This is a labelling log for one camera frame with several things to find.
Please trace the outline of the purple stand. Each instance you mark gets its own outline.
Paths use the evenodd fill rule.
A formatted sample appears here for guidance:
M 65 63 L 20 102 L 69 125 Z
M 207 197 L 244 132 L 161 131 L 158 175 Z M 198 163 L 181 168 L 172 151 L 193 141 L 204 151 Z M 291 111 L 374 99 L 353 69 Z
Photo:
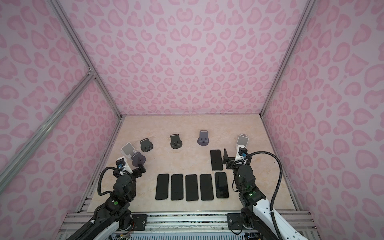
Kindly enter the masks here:
M 144 165 L 146 162 L 146 157 L 142 155 L 140 152 L 136 152 L 132 156 L 132 164 L 134 167 L 139 167 L 139 165 Z

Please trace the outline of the black phone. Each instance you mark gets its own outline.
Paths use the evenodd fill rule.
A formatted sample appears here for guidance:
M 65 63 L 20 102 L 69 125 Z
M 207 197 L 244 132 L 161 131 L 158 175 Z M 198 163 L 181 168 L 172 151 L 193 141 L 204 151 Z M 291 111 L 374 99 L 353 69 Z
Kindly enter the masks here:
M 214 199 L 213 182 L 211 174 L 200 175 L 200 190 L 202 201 L 212 201 Z
M 184 177 L 183 174 L 171 176 L 171 200 L 178 201 L 184 199 Z
M 169 195 L 169 174 L 159 174 L 157 177 L 156 195 L 155 199 L 166 200 Z
M 211 167 L 213 171 L 222 171 L 222 154 L 221 150 L 210 150 Z
M 215 188 L 216 188 L 216 197 L 218 199 L 229 198 L 228 180 L 227 180 L 226 173 L 224 172 L 215 173 Z

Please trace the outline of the white phone stand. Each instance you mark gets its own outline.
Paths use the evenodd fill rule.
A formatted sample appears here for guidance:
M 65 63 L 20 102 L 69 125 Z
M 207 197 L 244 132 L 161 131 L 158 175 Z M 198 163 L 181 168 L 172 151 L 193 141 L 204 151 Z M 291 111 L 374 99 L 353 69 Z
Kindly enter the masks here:
M 131 159 L 137 153 L 137 150 L 131 143 L 127 143 L 121 148 L 121 153 L 125 158 Z

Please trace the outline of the pink-edged phone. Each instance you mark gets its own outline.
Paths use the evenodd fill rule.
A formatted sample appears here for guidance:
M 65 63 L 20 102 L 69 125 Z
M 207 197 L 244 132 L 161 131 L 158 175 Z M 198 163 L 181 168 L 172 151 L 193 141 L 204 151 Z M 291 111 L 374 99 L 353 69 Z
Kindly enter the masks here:
M 186 175 L 186 201 L 197 201 L 199 199 L 197 175 Z

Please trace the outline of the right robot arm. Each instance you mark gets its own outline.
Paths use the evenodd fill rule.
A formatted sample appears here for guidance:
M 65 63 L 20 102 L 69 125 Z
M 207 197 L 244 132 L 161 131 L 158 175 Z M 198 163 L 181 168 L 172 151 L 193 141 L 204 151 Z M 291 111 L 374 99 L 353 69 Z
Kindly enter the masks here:
M 277 185 L 271 200 L 256 185 L 256 176 L 251 166 L 252 157 L 268 155 L 279 165 Z M 283 165 L 276 155 L 267 151 L 249 153 L 245 146 L 238 146 L 235 157 L 229 157 L 224 150 L 222 164 L 227 170 L 233 171 L 233 185 L 239 193 L 242 226 L 246 229 L 257 230 L 266 240 L 305 240 L 298 230 L 292 227 L 274 208 L 283 180 Z

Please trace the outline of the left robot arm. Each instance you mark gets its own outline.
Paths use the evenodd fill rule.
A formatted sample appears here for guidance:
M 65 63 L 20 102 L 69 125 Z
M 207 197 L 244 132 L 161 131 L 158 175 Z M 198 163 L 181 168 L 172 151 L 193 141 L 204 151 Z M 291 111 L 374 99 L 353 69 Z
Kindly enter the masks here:
M 116 182 L 112 191 L 102 192 L 102 180 L 108 170 L 114 171 Z M 104 168 L 98 180 L 97 193 L 99 196 L 109 195 L 109 198 L 95 209 L 91 219 L 69 239 L 105 240 L 118 230 L 132 230 L 134 223 L 129 206 L 136 197 L 137 178 L 145 172 L 146 169 L 142 164 L 131 171 L 128 170 L 128 165 L 121 164 L 117 167 Z

